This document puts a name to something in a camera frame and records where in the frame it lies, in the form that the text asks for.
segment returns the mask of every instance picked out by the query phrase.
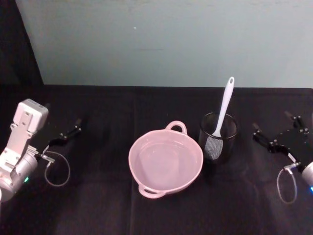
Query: pink plastic basin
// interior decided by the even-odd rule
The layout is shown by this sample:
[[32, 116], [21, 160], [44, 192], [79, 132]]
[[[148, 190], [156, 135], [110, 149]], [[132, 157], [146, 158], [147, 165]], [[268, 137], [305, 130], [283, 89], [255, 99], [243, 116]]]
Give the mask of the pink plastic basin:
[[[172, 130], [180, 126], [182, 132]], [[143, 135], [129, 152], [129, 166], [147, 198], [160, 198], [188, 187], [200, 174], [203, 153], [181, 121]]]

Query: cable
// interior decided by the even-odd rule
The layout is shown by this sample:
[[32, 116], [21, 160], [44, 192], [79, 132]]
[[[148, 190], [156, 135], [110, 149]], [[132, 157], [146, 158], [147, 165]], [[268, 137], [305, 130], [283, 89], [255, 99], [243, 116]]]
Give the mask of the cable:
[[67, 160], [62, 154], [57, 153], [57, 152], [46, 151], [45, 153], [52, 153], [52, 154], [56, 154], [56, 155], [62, 157], [62, 158], [64, 159], [64, 161], [66, 162], [67, 167], [68, 167], [68, 176], [67, 176], [67, 179], [65, 180], [64, 183], [59, 184], [59, 185], [56, 185], [56, 184], [53, 184], [51, 181], [49, 181], [48, 178], [47, 178], [48, 168], [49, 168], [50, 165], [51, 165], [50, 163], [48, 163], [48, 164], [47, 164], [47, 167], [45, 168], [45, 181], [46, 181], [48, 184], [50, 184], [51, 186], [54, 186], [54, 187], [62, 187], [62, 186], [64, 186], [64, 185], [66, 185], [66, 184], [68, 183], [68, 181], [69, 181], [69, 178], [70, 178], [70, 166], [69, 166], [68, 160]]
[[[281, 174], [282, 174], [284, 171], [288, 171], [288, 173], [291, 175], [292, 180], [293, 180], [293, 185], [294, 185], [294, 198], [293, 198], [290, 202], [287, 202], [287, 201], [285, 201], [285, 200], [283, 199], [283, 197], [282, 197], [282, 195], [281, 195], [281, 193], [280, 193], [280, 188], [279, 188], [279, 178], [280, 178]], [[282, 200], [283, 203], [290, 205], [290, 204], [293, 204], [293, 203], [296, 201], [297, 196], [298, 196], [297, 182], [296, 182], [296, 180], [295, 180], [295, 177], [294, 177], [292, 171], [291, 171], [289, 168], [283, 168], [283, 169], [281, 169], [281, 171], [278, 173], [278, 176], [277, 176], [277, 191], [278, 191], [279, 198], [280, 198], [280, 200]]]

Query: light blue wall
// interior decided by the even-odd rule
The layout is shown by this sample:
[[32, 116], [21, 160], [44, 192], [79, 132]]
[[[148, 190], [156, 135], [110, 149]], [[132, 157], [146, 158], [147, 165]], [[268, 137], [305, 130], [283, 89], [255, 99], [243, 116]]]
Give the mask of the light blue wall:
[[46, 84], [313, 88], [312, 0], [16, 0]]

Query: white spatula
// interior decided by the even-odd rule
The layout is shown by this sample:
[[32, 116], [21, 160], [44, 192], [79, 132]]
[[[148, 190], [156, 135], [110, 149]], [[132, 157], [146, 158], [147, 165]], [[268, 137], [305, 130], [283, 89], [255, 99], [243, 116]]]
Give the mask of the white spatula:
[[[221, 138], [221, 128], [224, 121], [224, 117], [233, 94], [235, 78], [231, 77], [225, 87], [222, 106], [220, 110], [219, 120], [216, 126], [215, 132], [212, 134], [215, 137]], [[211, 159], [216, 160], [222, 153], [223, 140], [215, 139], [213, 137], [208, 137], [205, 144], [205, 150], [211, 157]]]

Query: black tablecloth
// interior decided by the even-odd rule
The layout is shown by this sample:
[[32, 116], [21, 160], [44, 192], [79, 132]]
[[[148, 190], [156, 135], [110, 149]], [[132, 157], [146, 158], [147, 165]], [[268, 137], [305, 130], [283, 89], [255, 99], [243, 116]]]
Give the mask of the black tablecloth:
[[[26, 98], [51, 104], [34, 146], [70, 129], [77, 118], [88, 118], [79, 138], [57, 149], [71, 165], [68, 185], [48, 186], [40, 162], [18, 194], [2, 205], [0, 234], [313, 234], [309, 187], [296, 173], [298, 199], [283, 204], [276, 177], [289, 161], [252, 140], [253, 122], [269, 136], [291, 127], [285, 110], [301, 115], [311, 128], [310, 89], [235, 89], [227, 112], [240, 133], [230, 161], [205, 164], [180, 193], [157, 200], [139, 194], [128, 166], [133, 142], [173, 120], [184, 122], [197, 140], [201, 117], [218, 111], [222, 96], [220, 88], [0, 87], [0, 146], [6, 145], [18, 102]], [[286, 196], [292, 196], [292, 182], [283, 184]]]

